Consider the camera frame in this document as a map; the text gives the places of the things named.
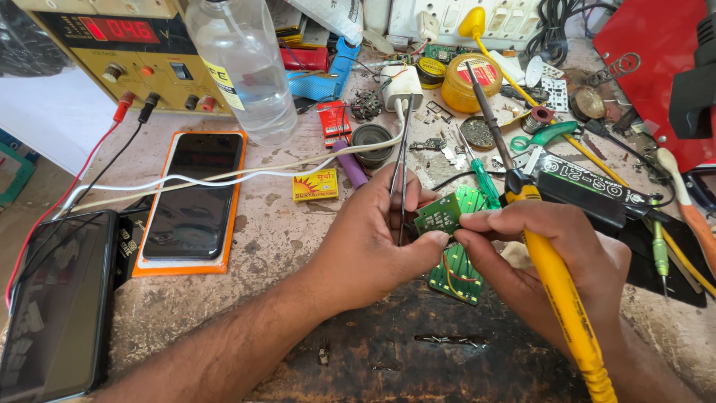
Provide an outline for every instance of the red led display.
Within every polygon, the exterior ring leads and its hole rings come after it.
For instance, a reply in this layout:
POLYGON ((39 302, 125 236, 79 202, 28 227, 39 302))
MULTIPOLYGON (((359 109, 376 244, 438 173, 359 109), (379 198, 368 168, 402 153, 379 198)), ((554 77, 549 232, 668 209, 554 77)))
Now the red led display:
POLYGON ((79 17, 98 41, 159 43, 152 27, 144 21, 79 17))

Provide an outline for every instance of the yellow jar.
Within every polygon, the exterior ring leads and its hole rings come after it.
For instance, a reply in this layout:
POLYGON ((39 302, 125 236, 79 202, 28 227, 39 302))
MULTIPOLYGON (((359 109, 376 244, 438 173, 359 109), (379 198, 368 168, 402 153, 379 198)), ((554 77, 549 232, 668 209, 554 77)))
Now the yellow jar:
POLYGON ((468 61, 488 98, 500 92, 502 69, 492 59, 480 53, 461 54, 447 66, 445 82, 440 91, 442 100, 458 112, 475 113, 480 112, 480 106, 473 92, 468 61))

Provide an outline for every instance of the black smartphone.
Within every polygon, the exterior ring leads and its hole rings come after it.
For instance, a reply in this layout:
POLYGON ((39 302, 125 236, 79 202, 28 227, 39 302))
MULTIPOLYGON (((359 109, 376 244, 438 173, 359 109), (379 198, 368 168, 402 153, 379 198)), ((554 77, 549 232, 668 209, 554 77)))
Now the black smartphone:
MULTIPOLYGON (((204 179, 237 169, 243 147, 240 134, 183 133, 178 136, 167 175, 204 179)), ((164 186, 182 183, 180 179, 170 179, 164 186)), ((223 246, 233 190, 234 185, 196 185, 158 194, 142 256, 148 260, 217 257, 223 246)))
POLYGON ((43 222, 12 293, 0 402, 82 396, 107 368, 117 213, 43 222))

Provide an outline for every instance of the plastic bottle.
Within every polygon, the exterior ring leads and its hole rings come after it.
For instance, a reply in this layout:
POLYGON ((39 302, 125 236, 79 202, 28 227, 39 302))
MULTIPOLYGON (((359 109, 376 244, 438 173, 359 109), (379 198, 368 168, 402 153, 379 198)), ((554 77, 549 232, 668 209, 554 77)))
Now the plastic bottle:
POLYGON ((191 40, 248 137, 261 146, 287 142, 298 116, 264 0, 193 0, 191 40))

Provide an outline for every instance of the green tool handle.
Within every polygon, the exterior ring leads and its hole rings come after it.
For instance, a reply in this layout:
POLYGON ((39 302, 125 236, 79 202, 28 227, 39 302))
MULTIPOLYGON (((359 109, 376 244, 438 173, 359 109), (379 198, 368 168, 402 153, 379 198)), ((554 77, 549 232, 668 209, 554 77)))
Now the green tool handle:
POLYGON ((486 207, 488 209, 499 209, 500 208, 500 194, 497 192, 497 189, 495 188, 495 185, 492 183, 492 179, 490 179, 490 176, 487 172, 485 172, 485 167, 483 165, 483 162, 480 159, 473 159, 470 162, 470 166, 472 166, 473 171, 478 176, 478 182, 480 183, 480 188, 485 192, 485 194, 488 197, 486 207))
POLYGON ((657 219, 653 219, 652 221, 654 228, 654 240, 652 241, 654 265, 659 275, 669 275, 669 254, 667 252, 667 243, 662 236, 662 223, 657 219))

